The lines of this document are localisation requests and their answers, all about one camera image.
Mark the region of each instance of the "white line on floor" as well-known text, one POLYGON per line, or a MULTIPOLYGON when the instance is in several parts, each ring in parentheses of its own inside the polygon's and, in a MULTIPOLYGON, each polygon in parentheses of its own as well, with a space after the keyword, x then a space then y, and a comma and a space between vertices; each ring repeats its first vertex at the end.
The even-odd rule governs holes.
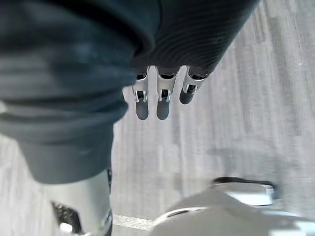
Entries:
POLYGON ((150 231, 154 221, 114 214, 113 223, 114 225, 150 231))

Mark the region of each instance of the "black fabric sleeve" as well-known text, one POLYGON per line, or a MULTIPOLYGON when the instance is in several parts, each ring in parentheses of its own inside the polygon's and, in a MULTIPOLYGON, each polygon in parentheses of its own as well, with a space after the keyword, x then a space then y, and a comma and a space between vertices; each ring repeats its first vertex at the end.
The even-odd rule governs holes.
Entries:
POLYGON ((129 63, 143 45, 137 37, 146 32, 144 48, 152 47, 159 24, 157 2, 145 16, 131 15, 140 0, 125 11, 115 2, 103 1, 91 18, 54 1, 1 3, 0 132, 18 141, 41 183, 79 181, 110 167, 113 124, 127 110, 122 88, 135 82, 129 63), (146 28, 124 25, 106 2, 146 28))

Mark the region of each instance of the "gray carpet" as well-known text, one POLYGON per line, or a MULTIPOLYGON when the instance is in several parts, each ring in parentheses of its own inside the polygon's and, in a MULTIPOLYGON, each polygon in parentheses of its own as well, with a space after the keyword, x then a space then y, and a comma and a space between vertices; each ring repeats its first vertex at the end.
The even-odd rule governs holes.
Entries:
MULTIPOLYGON (((130 88, 115 127, 114 236, 147 235, 123 216, 154 220, 214 177, 275 181, 286 210, 315 220, 314 0, 263 0, 189 105, 176 82, 170 116, 140 121, 130 88)), ((0 230, 5 236, 58 236, 44 189, 14 141, 0 137, 0 230)))

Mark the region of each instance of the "robotic finger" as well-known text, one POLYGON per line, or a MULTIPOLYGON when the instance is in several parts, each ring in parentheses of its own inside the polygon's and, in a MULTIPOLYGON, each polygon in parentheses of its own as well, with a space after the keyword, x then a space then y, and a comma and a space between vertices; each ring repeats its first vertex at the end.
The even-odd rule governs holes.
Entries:
POLYGON ((138 69, 136 83, 132 86, 132 91, 136 101, 136 112, 140 120, 145 120, 149 116, 148 108, 148 72, 149 66, 138 69))
POLYGON ((194 66, 188 66, 183 82, 183 88, 179 97, 182 104, 188 104, 197 90, 200 89, 203 82, 209 77, 210 73, 207 69, 194 66))
POLYGON ((163 68, 157 66, 157 117, 164 120, 169 114, 169 104, 174 90, 179 67, 163 68))

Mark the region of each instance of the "robotic hand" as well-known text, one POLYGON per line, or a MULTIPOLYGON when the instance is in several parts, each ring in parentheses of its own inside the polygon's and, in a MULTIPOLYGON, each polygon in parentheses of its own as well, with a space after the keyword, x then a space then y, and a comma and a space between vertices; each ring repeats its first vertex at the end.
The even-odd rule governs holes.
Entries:
MULTIPOLYGON (((148 68, 155 66, 157 116, 167 118, 179 68, 188 67, 180 95, 180 101, 188 104, 258 2, 3 3, 0 100, 5 111, 0 132, 18 141, 32 176, 47 190, 61 231, 75 236, 111 234, 111 148, 113 124, 127 110, 123 87, 133 85, 137 115, 146 119, 148 68)), ((227 191, 211 191, 233 201, 227 191)), ((177 234, 182 226, 199 227, 191 216, 210 217, 208 206, 169 213, 158 220, 153 235, 174 235, 172 229, 177 234)), ((226 207, 216 210, 227 220, 235 217, 238 232, 249 215, 257 220, 265 214, 238 206, 249 211, 246 219, 226 207)), ((210 217, 216 224, 201 229, 219 230, 220 224, 226 224, 216 217, 210 217)), ((224 233, 229 232, 232 228, 227 227, 224 233)))

